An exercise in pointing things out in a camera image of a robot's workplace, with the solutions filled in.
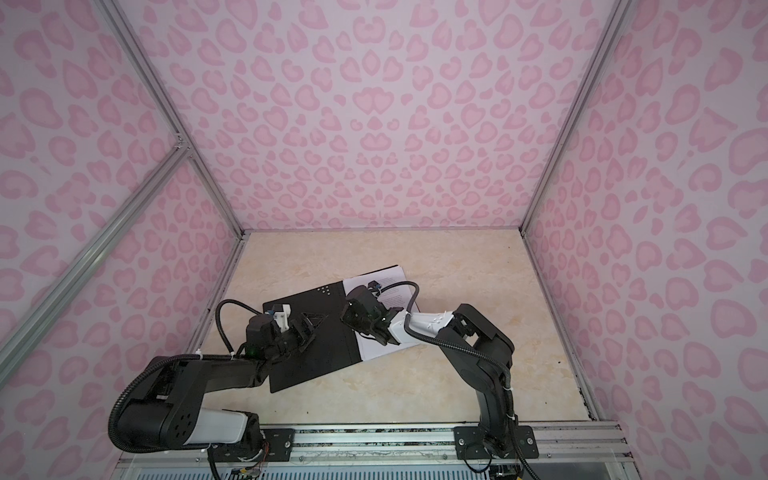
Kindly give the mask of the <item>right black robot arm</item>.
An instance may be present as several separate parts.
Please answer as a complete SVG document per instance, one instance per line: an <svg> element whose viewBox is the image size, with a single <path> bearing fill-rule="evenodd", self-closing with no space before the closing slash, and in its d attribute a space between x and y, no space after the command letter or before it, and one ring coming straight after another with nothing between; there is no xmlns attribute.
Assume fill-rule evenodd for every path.
<svg viewBox="0 0 768 480"><path fill-rule="evenodd" d="M414 312L419 293L418 284L408 280L357 286L346 295L341 321L383 347L430 345L440 349L476 392L482 445L499 458L517 455L518 420L511 385L514 344L470 304L438 314Z"/></svg>

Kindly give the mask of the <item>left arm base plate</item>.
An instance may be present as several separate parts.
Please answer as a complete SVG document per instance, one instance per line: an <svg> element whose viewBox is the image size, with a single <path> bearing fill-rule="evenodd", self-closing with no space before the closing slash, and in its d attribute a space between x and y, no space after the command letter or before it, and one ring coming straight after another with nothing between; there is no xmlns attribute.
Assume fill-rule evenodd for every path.
<svg viewBox="0 0 768 480"><path fill-rule="evenodd" d="M247 429L242 439L232 444L216 444L208 449L214 462L287 462L293 449L295 430L260 427Z"/></svg>

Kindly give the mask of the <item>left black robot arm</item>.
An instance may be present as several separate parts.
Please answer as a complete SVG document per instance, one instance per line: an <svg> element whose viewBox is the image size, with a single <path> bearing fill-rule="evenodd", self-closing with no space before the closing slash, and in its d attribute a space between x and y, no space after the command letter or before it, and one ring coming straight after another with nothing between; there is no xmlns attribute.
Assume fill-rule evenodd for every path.
<svg viewBox="0 0 768 480"><path fill-rule="evenodd" d="M325 318L270 311L249 320L233 353L154 358L118 396L107 424L111 442L133 454L214 448L230 460L261 455L257 414L206 408L204 397L261 386L275 366L307 349Z"/></svg>

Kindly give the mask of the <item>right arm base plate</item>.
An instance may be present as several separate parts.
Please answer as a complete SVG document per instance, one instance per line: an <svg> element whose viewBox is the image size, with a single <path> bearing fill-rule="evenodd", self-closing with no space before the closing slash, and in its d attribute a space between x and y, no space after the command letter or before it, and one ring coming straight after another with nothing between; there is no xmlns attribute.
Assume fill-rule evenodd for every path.
<svg viewBox="0 0 768 480"><path fill-rule="evenodd" d="M477 425L454 427L452 432L456 456L460 460L512 460L518 453L526 460L540 456L534 431L528 425L514 425L501 440Z"/></svg>

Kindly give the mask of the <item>blue A4 clip folder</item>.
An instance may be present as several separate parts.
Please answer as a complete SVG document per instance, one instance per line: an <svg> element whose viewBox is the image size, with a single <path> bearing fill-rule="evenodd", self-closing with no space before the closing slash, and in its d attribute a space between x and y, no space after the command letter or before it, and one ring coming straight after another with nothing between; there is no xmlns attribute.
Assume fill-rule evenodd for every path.
<svg viewBox="0 0 768 480"><path fill-rule="evenodd" d="M271 309L278 304L291 307L290 320L308 319L314 330L311 341L301 352L271 370L271 393L362 362L356 333L341 322L345 305L345 290L341 281L268 300L262 306Z"/></svg>

